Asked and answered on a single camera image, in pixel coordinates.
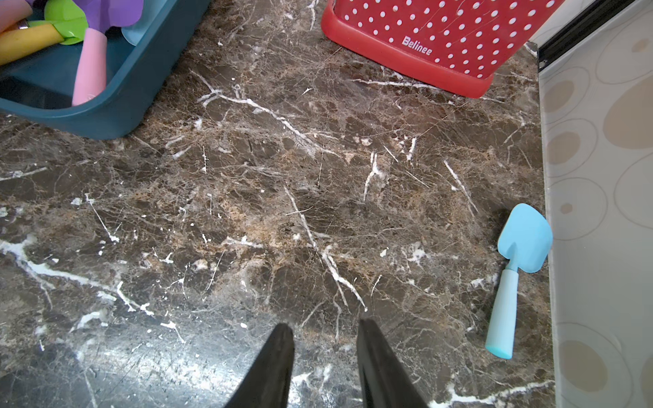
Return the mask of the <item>purple shovel pink handle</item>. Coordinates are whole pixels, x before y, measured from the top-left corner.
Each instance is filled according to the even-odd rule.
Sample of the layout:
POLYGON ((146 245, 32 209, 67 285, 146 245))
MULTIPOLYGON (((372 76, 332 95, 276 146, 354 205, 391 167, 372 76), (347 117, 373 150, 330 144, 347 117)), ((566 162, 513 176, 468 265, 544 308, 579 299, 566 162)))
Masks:
POLYGON ((0 32, 4 32, 12 25, 29 17, 32 14, 32 5, 27 0, 1 0, 0 1, 0 32))
POLYGON ((106 87, 105 33, 112 27, 130 27, 143 13, 143 0, 74 0, 83 10, 88 28, 85 30, 74 83, 72 105, 78 106, 93 100, 106 87))

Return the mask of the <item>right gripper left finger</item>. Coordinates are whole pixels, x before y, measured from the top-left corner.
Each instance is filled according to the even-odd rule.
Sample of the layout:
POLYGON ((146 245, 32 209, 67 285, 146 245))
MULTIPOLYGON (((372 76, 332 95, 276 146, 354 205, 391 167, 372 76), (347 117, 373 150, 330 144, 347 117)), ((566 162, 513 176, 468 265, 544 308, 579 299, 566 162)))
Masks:
POLYGON ((224 408, 287 407, 294 352, 291 327, 277 324, 224 408))

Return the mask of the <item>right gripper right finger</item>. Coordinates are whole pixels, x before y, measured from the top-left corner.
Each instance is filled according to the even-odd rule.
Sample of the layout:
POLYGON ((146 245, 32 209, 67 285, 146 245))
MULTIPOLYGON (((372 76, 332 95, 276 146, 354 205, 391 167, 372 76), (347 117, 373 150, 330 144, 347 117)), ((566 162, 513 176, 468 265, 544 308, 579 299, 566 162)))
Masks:
POLYGON ((379 325, 359 321, 357 360, 364 407, 427 407, 379 325))

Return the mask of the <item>light blue toy shovel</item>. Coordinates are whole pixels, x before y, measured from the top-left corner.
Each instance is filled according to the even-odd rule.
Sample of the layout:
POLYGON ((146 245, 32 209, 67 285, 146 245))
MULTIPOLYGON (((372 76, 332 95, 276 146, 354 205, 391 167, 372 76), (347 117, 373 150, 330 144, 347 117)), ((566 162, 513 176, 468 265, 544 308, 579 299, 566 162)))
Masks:
POLYGON ((166 0, 145 0, 140 19, 129 27, 122 28, 122 35, 132 46, 137 46, 147 30, 166 4, 166 0))

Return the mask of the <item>green shovel yellow handle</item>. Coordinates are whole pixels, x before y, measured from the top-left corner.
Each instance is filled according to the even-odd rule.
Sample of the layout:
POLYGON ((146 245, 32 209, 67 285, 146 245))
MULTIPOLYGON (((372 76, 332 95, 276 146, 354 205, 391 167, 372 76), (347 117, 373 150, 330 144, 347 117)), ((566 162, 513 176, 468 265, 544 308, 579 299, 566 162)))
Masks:
MULTIPOLYGON (((33 14, 35 1, 28 2, 33 14)), ((2 66, 56 44, 79 44, 88 28, 83 10, 73 1, 46 1, 44 20, 27 18, 1 32, 2 66)))

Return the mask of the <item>teal plastic storage box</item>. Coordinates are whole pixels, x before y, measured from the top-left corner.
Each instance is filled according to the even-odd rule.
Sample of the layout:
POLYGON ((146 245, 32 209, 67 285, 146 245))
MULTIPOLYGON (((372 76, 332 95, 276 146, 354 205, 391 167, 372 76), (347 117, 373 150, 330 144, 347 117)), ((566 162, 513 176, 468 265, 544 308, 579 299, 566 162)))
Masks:
POLYGON ((167 1, 144 38, 132 46, 108 32, 107 86, 72 104, 83 47, 54 45, 1 68, 1 111, 90 139, 117 139, 142 121, 207 11, 207 1, 167 1))

